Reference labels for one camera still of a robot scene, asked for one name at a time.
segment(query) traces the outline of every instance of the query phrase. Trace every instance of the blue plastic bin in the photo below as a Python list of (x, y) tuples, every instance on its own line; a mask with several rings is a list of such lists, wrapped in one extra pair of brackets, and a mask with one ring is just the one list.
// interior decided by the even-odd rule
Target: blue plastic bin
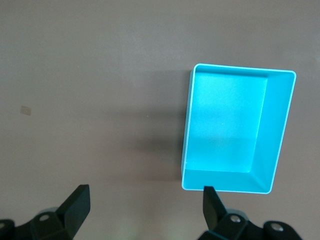
[(270, 193), (296, 73), (197, 64), (190, 74), (182, 187)]

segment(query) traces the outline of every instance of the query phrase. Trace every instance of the small tape piece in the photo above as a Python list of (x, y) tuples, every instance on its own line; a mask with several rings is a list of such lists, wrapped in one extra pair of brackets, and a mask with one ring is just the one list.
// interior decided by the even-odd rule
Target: small tape piece
[(31, 108), (27, 107), (27, 106), (21, 106), (20, 113), (30, 116), (31, 115)]

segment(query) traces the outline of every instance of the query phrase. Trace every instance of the gray table surface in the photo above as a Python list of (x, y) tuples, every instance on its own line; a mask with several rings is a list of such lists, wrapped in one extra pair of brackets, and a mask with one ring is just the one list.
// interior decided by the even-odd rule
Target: gray table surface
[(319, 239), (317, 0), (0, 1), (0, 218), (23, 224), (90, 184), (75, 239), (197, 239), (202, 192), (180, 170), (197, 63), (297, 73), (272, 192), (220, 196)]

